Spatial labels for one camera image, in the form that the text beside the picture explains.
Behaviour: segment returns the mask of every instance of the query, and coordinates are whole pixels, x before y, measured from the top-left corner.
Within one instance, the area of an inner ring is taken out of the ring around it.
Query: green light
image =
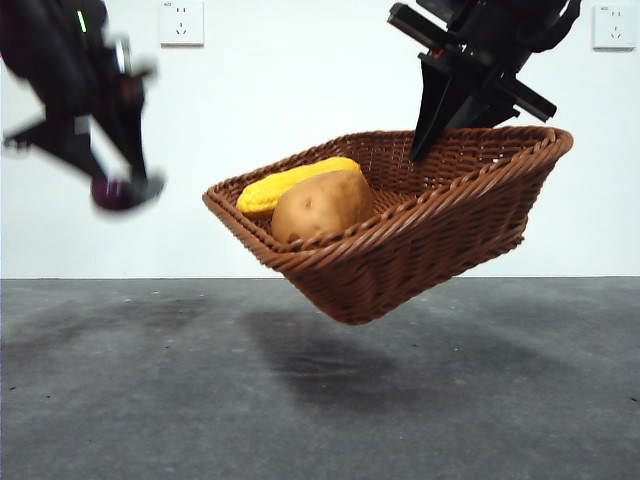
[[[87,33],[87,26],[84,23],[84,15],[82,12],[78,10],[78,20],[80,21],[80,28],[82,28],[82,33]]]

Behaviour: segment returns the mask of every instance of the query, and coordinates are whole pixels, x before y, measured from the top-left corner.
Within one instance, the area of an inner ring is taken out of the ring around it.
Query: electrical socket
[[[163,1],[160,5],[160,44],[204,45],[204,2]]]
[[[633,50],[637,43],[639,20],[636,5],[595,5],[593,10],[593,48],[596,50]]]

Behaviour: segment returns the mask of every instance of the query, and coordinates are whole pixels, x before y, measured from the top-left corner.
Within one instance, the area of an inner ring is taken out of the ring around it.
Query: gray floor
[[[5,281],[6,480],[638,479],[640,279]]]

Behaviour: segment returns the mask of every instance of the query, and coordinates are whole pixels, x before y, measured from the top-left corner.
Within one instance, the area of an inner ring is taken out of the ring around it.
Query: corn
[[[347,157],[331,157],[309,165],[301,165],[284,172],[272,173],[261,180],[247,185],[236,203],[243,213],[250,215],[270,214],[278,200],[296,183],[314,175],[334,170],[357,170],[360,165]]]

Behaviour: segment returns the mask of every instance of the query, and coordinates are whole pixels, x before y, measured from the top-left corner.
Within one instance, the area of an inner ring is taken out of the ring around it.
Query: brown wicker basket
[[[408,158],[412,131],[345,135],[212,186],[209,209],[264,265],[281,272],[339,322],[370,322],[436,284],[515,248],[556,161],[565,131],[505,127],[445,131],[427,158]],[[235,204],[269,173],[330,156],[353,158],[374,191],[376,215],[343,232],[283,244],[270,220]]]

